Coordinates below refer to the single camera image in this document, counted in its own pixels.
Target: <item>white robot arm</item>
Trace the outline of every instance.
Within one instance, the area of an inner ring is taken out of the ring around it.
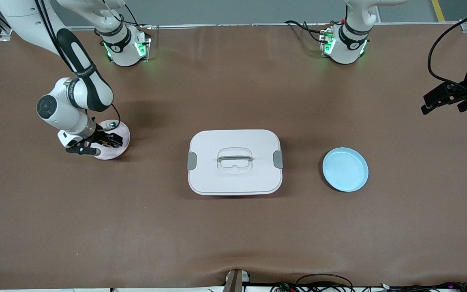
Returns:
[[[98,156],[100,150],[89,147],[93,142],[121,147],[122,137],[107,133],[83,112],[106,110],[113,103],[113,91],[80,41],[53,12],[50,1],[0,0],[0,10],[22,39],[62,57],[77,76],[57,81],[37,103],[41,119],[60,130],[58,137],[67,152]]]
[[[324,54],[341,64],[350,64],[363,53],[367,37],[376,23],[377,6],[394,6],[408,0],[344,0],[347,16],[342,24],[328,28],[322,45]]]
[[[131,66],[147,58],[150,35],[135,26],[126,25],[115,9],[126,5],[126,0],[57,0],[57,2],[84,17],[102,37],[110,58],[120,66]]]

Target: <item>container lid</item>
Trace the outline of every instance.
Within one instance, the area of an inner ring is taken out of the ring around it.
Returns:
[[[343,192],[354,192],[368,179],[368,166],[360,153],[350,148],[329,151],[322,164],[324,177],[332,187]]]
[[[280,141],[267,130],[202,131],[191,140],[187,169],[198,194],[270,194],[282,183]]]

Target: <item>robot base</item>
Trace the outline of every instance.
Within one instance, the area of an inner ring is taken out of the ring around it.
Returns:
[[[105,120],[104,122],[101,122],[100,125],[105,129],[109,129],[109,123],[110,122],[115,122],[118,124],[118,120]],[[91,147],[97,148],[100,150],[100,155],[95,156],[97,159],[101,160],[109,160],[109,159],[114,159],[116,157],[119,157],[122,153],[124,153],[129,146],[129,140],[131,140],[131,133],[129,133],[129,128],[124,124],[124,122],[121,122],[118,128],[113,129],[109,131],[109,133],[116,133],[117,135],[120,135],[124,140],[122,140],[123,145],[121,147],[117,148],[111,148],[111,147],[106,147],[102,146],[97,143],[91,144]]]
[[[328,35],[320,35],[320,39],[327,41],[327,44],[320,43],[320,50],[324,58],[329,57],[336,63],[354,63],[362,54],[367,44],[367,40],[355,50],[349,50],[338,37],[341,25],[334,24],[326,29]]]

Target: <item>yellow floor line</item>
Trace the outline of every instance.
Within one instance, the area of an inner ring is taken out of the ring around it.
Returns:
[[[435,15],[437,15],[438,21],[444,21],[443,11],[439,5],[439,0],[432,0],[433,9],[435,10]]]

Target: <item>black strap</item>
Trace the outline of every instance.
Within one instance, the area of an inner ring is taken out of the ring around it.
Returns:
[[[98,30],[96,30],[96,28],[95,28],[95,32],[98,33],[98,35],[103,36],[103,37],[111,37],[113,35],[117,35],[122,30],[123,27],[124,27],[124,22],[121,21],[118,28],[116,28],[115,30],[113,30],[111,32],[98,31]]]
[[[75,96],[73,95],[73,91],[75,89],[75,85],[77,82],[78,82],[78,78],[74,78],[72,81],[70,81],[70,84],[68,85],[68,100],[70,100],[70,103],[74,107],[81,109],[81,107],[79,107],[77,102],[75,101]]]
[[[345,35],[345,33],[343,33],[343,27],[341,27],[338,31],[339,31],[338,34],[340,36],[340,40],[342,41],[342,43],[344,43],[347,46],[347,49],[351,51],[358,50],[358,48],[360,48],[361,45],[363,45],[363,43],[367,39],[366,37],[363,39],[360,39],[359,41],[356,41],[355,39],[350,39],[347,35]]]
[[[89,65],[89,67],[87,67],[83,71],[77,71],[77,72],[73,72],[73,73],[79,78],[84,78],[84,77],[90,76],[95,71],[96,71],[95,63],[91,63]]]
[[[357,31],[355,30],[354,28],[352,28],[351,26],[349,26],[349,24],[347,24],[347,22],[344,22],[343,23],[343,26],[345,26],[345,28],[347,28],[347,30],[352,33],[352,34],[355,34],[355,35],[366,35],[368,34],[369,32],[371,32],[372,28],[369,29],[368,31]]]
[[[109,48],[109,50],[113,52],[123,52],[126,45],[130,43],[131,37],[132,37],[131,31],[127,29],[126,37],[122,39],[121,41],[119,41],[118,43],[108,43],[107,41],[104,41],[104,43],[106,44],[107,48]]]

